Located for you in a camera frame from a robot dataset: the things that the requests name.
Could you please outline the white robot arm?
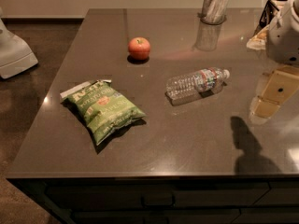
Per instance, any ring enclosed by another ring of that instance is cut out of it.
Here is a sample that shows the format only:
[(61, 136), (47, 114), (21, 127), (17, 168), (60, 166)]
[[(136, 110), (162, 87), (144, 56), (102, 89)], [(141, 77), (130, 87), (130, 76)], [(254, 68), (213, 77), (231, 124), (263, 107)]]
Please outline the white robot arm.
[(287, 0), (271, 20), (266, 52), (277, 63), (299, 65), (299, 0)]

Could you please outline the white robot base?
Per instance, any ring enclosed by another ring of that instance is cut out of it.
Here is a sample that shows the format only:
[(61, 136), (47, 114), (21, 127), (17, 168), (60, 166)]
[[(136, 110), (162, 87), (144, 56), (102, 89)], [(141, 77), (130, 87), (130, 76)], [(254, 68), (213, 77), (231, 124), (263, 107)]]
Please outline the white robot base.
[(2, 15), (0, 8), (0, 77), (7, 79), (37, 65), (38, 59), (22, 38), (8, 30)]

